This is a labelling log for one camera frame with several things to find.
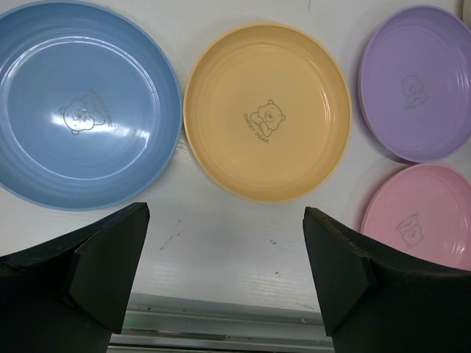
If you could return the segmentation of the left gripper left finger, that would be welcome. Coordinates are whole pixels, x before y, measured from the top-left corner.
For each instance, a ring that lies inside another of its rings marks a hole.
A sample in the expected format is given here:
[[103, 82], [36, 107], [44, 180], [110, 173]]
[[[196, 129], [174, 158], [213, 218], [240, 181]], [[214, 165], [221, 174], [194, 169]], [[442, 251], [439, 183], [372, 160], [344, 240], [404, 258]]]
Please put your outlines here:
[[135, 202], [1, 257], [2, 352], [106, 352], [122, 331], [150, 220]]

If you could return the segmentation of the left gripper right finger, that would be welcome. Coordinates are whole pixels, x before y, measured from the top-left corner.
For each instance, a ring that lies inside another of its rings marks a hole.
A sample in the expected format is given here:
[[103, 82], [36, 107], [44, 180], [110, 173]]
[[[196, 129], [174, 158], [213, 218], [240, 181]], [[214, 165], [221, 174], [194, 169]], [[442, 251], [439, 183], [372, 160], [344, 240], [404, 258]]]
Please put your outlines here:
[[468, 352], [470, 273], [399, 252], [313, 207], [302, 227], [337, 352]]

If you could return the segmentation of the pink plate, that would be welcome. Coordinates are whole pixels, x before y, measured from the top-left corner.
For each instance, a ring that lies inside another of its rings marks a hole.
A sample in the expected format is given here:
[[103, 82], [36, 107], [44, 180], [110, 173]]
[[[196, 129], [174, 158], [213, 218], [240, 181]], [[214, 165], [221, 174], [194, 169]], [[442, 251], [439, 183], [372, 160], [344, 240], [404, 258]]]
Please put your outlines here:
[[470, 183], [446, 165], [419, 164], [384, 182], [361, 233], [423, 260], [470, 269]]

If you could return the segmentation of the blue plate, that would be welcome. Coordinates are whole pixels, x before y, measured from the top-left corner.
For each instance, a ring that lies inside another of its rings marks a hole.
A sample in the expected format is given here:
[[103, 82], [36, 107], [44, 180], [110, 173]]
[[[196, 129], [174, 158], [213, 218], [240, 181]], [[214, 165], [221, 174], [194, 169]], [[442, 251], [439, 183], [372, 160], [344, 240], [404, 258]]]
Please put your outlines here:
[[174, 70], [112, 10], [37, 1], [1, 14], [1, 186], [34, 204], [95, 210], [149, 187], [183, 124]]

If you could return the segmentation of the yellow plate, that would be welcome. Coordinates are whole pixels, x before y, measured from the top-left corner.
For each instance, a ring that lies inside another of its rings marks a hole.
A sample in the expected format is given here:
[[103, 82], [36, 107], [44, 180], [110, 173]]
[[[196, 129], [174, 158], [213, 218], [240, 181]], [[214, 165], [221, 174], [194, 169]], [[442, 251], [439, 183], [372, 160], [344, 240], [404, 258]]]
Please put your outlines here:
[[346, 80], [314, 38], [279, 23], [237, 28], [199, 58], [183, 100], [202, 170], [257, 202], [310, 193], [340, 163], [353, 123]]

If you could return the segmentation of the purple plate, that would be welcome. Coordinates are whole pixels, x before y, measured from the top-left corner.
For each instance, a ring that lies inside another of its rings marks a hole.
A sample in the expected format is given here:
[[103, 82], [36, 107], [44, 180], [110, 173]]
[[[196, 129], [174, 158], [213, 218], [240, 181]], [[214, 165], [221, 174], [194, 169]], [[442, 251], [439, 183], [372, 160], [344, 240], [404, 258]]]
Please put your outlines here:
[[358, 95], [370, 131], [404, 160], [449, 157], [470, 139], [470, 30], [439, 7], [407, 7], [367, 44]]

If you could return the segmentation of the aluminium frame rail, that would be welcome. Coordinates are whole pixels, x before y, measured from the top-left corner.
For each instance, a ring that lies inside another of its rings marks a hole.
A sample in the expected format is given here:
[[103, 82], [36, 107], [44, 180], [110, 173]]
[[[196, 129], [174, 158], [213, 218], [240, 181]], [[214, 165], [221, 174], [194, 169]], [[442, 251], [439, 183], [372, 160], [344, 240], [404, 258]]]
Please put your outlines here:
[[109, 352], [333, 352], [313, 310], [131, 295]]

